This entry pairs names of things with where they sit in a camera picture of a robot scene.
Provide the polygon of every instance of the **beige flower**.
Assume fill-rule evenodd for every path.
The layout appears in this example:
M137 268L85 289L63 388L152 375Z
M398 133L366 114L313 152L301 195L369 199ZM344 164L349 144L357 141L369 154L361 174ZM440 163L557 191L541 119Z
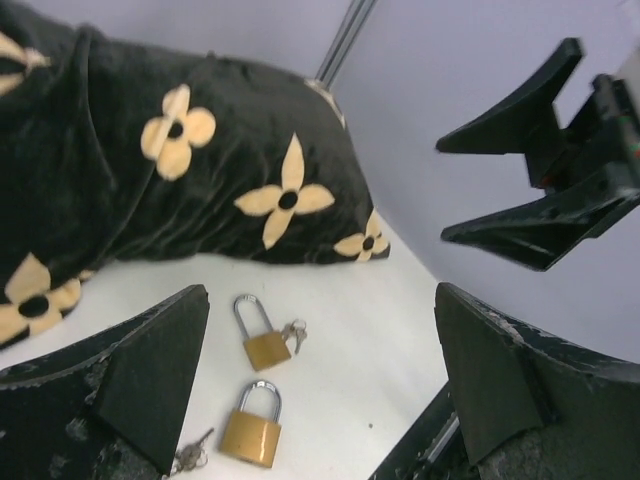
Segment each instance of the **beige flower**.
M216 119L206 108L189 110L191 89L180 85L162 100L163 117L147 122L140 137L140 148L165 180L183 176L191 164L191 149L204 147L216 131Z
M340 240L333 246L333 249L345 257L355 257L357 255L356 261L366 262L371 259L372 255L378 255L388 247L389 242L382 236L378 214L374 210L371 212L364 234L356 233Z
M47 267L29 254L7 283L4 293L11 303L0 305L0 346L24 330L41 333L62 320L62 312L80 300L80 281L73 279L51 290Z
M269 215L262 234L267 250L284 235L294 215L318 212L335 201L331 192L322 185L312 183L303 186L303 181L302 145L294 133L282 163L282 185L251 190L234 202L245 215Z
M33 48L22 48L2 32L0 32L0 57L24 65L24 72L0 75L0 95L8 93L20 85L34 68L51 65L49 58L44 57Z
M345 120L344 115L338 108L338 104L336 103L335 98L333 98L333 95L331 95L331 93L329 93L325 89L322 82L320 82L320 80L308 79L308 80L305 80L304 83L307 85L307 87L314 90L316 93L318 93L322 98L326 100L326 102L329 104L329 106L333 109L334 113L338 117L338 120L340 120L340 124L342 125L342 128L346 128L347 121Z

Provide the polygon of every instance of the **gray wall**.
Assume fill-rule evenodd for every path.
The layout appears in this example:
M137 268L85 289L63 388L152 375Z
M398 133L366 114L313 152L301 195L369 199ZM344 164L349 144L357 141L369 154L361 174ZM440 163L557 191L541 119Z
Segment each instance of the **gray wall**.
M632 36L619 0L379 0L334 83L382 215L442 280L552 333L640 361L640 210L547 273L440 242L443 227L524 203L520 156L438 155L436 140L493 106L567 36L587 56L564 122Z
M350 0L26 0L68 23L180 50L248 57L313 77Z

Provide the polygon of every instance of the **pillow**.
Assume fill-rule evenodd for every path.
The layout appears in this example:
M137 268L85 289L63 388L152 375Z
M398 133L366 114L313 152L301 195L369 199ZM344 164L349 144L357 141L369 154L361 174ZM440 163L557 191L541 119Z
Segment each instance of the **pillow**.
M0 348L114 260L386 258L344 115L255 62L73 29L0 0Z

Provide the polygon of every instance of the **gold lock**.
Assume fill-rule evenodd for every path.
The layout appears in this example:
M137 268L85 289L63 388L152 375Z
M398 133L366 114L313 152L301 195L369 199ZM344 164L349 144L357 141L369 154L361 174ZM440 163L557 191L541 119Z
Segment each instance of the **gold lock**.
M276 399L271 420L244 411L249 394L256 388L266 388ZM282 428L278 424L281 410L282 397L275 385L266 380L251 383L242 392L238 408L231 413L219 451L254 465L273 467Z
M249 338L247 327L244 324L242 315L240 315L239 307L242 302L251 302L256 306L267 327L267 333ZM255 295L240 295L236 298L235 302L233 302L233 312L244 338L244 349L254 371L265 370L291 358L291 352L282 337L282 333L273 330L271 321L267 317L267 312L265 312L262 303Z

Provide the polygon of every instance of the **padlock shackle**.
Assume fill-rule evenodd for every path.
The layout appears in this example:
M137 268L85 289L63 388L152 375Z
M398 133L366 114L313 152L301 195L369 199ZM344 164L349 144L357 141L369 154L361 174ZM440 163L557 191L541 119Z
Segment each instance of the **padlock shackle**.
M278 423L278 421L280 420L280 412L282 411L282 397L280 396L280 392L278 391L276 386L271 382L267 382L266 380L256 380L255 382L252 382L245 387L245 389L242 391L242 397L240 397L238 410L244 411L244 407L247 405L247 400L249 400L249 395L251 395L251 392L253 392L256 388L266 388L276 398L276 406L273 409L273 416L271 417L271 420L274 423Z
M242 336L244 337L245 340L249 340L249 332L247 332L247 327L244 324L244 319L242 318L242 315L240 315L240 304L242 302L253 303L258 309L258 311L260 312L260 315L262 316L262 320L264 321L264 324L267 326L267 331L273 332L273 325L271 324L271 320L269 320L269 317L267 316L267 312L262 306L262 303L260 302L260 300L258 300L258 297L256 297L255 295L251 295L250 293L246 293L244 295L238 296L233 302L233 313L236 317L236 321L238 322L238 327L240 328L240 332L242 333Z

